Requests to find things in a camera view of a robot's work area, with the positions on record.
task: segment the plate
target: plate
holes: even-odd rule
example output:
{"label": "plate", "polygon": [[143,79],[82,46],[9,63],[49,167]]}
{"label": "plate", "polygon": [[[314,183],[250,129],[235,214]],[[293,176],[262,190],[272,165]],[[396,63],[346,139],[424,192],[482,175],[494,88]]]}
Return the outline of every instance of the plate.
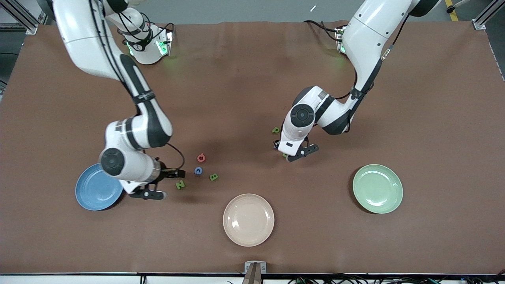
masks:
{"label": "plate", "polygon": [[274,229],[274,211],[263,197],[243,194],[235,197],[223,214],[224,231],[237,245],[254,247],[266,241]]}
{"label": "plate", "polygon": [[107,175],[94,164],[87,168],[75,185],[75,198],[87,210],[98,211],[106,209],[119,199],[123,187],[119,180]]}
{"label": "plate", "polygon": [[392,212],[403,199],[400,178],[391,169],[376,164],[358,170],[352,191],[361,206],[377,214]]}

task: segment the small red object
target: small red object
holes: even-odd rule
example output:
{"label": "small red object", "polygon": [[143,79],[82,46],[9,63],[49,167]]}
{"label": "small red object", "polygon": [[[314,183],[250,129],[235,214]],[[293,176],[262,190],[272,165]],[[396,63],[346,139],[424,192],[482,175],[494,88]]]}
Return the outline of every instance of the small red object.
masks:
{"label": "small red object", "polygon": [[198,155],[196,160],[199,161],[200,163],[205,162],[205,155],[203,153],[201,153],[200,155]]}

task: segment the floor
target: floor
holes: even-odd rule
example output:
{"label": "floor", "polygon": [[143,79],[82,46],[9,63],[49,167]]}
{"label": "floor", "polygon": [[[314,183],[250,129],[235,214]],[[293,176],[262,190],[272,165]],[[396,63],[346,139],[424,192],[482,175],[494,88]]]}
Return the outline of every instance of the floor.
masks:
{"label": "floor", "polygon": [[[460,21],[475,18],[491,0],[471,0],[458,7]],[[304,20],[349,20],[363,1],[349,0],[150,0],[136,7],[153,22],[175,24],[213,24],[220,22],[302,22]],[[450,21],[444,1],[422,18],[409,21]],[[505,66],[505,9],[486,24],[487,34],[497,62]],[[18,53],[25,38],[23,32],[0,32],[0,53]],[[9,81],[16,56],[0,55],[0,100],[2,88]]]}

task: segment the beige plate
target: beige plate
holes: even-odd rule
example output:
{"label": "beige plate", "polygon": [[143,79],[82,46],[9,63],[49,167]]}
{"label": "beige plate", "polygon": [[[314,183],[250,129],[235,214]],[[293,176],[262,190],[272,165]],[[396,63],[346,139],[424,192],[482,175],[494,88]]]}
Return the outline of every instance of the beige plate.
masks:
{"label": "beige plate", "polygon": [[237,245],[254,247],[274,229],[274,211],[263,197],[243,194],[235,197],[223,214],[224,231]]}

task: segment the small blue object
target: small blue object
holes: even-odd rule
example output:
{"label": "small blue object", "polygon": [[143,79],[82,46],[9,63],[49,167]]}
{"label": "small blue object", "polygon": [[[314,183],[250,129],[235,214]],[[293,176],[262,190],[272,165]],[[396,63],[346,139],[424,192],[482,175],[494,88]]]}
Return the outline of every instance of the small blue object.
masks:
{"label": "small blue object", "polygon": [[87,168],[75,185],[75,198],[87,210],[98,211],[112,206],[121,196],[123,187],[119,180],[108,176],[94,164]]}

